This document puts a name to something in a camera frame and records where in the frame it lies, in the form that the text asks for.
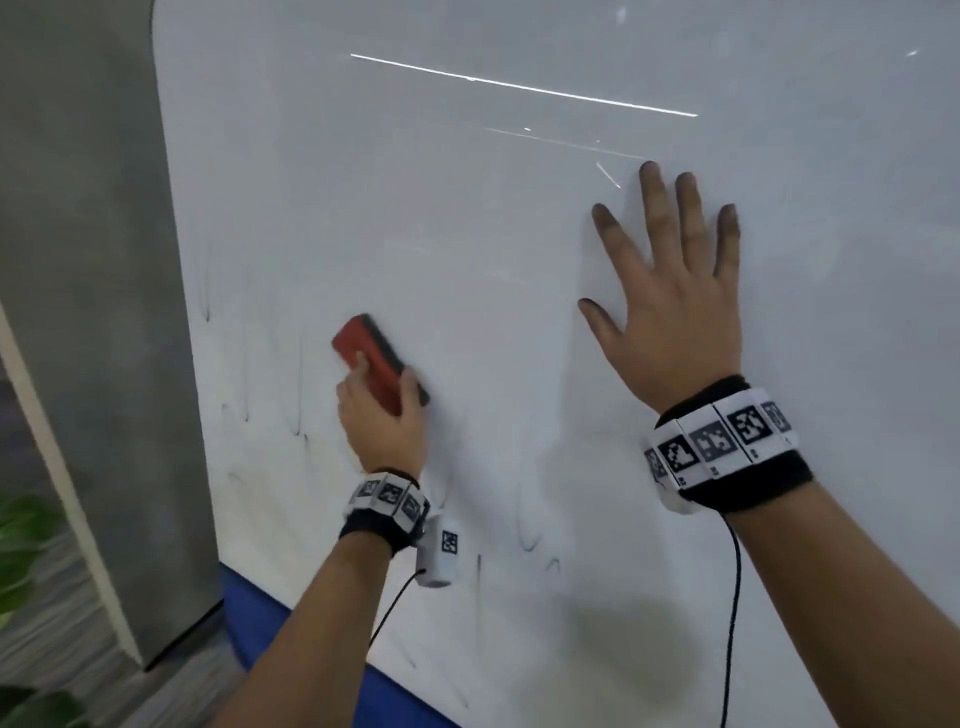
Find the floor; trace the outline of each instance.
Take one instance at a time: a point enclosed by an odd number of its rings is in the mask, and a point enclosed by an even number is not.
[[[56,498],[2,370],[0,483],[4,494]],[[189,728],[206,725],[243,679],[219,611],[142,672],[120,650],[68,531],[37,562],[33,578],[33,598],[0,632],[0,683],[69,690],[100,728]]]

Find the blue base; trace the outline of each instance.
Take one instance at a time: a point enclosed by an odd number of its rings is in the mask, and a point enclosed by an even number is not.
[[[249,670],[262,655],[290,610],[221,565],[227,631],[237,659]],[[353,728],[457,728],[433,708],[375,667],[367,665]]]

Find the hand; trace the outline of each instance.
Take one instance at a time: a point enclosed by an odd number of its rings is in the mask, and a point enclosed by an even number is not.
[[[736,208],[720,209],[714,262],[697,179],[684,172],[676,186],[679,232],[660,168],[653,161],[640,167],[652,263],[606,207],[593,206],[593,224],[627,298],[626,327],[621,331],[594,301],[579,301],[623,383],[659,414],[724,376],[740,374]]]
[[[347,441],[367,473],[394,468],[419,479],[426,462],[426,423],[420,407],[417,377],[410,367],[400,376],[402,414],[394,417],[380,406],[367,386],[367,357],[337,385],[337,408]]]

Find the red eraser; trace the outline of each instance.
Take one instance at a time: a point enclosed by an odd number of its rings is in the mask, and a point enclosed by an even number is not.
[[[399,416],[400,375],[404,364],[380,332],[368,313],[354,316],[344,324],[333,337],[333,348],[353,369],[357,363],[357,353],[363,352],[370,362],[367,372],[367,386],[380,405],[394,416]],[[420,404],[430,402],[430,396],[420,387]]]

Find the forearm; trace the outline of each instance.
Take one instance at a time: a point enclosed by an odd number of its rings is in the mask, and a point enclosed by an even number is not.
[[[818,483],[728,520],[840,726],[960,725],[960,630]]]
[[[341,539],[214,728],[350,726],[391,555],[372,533]]]

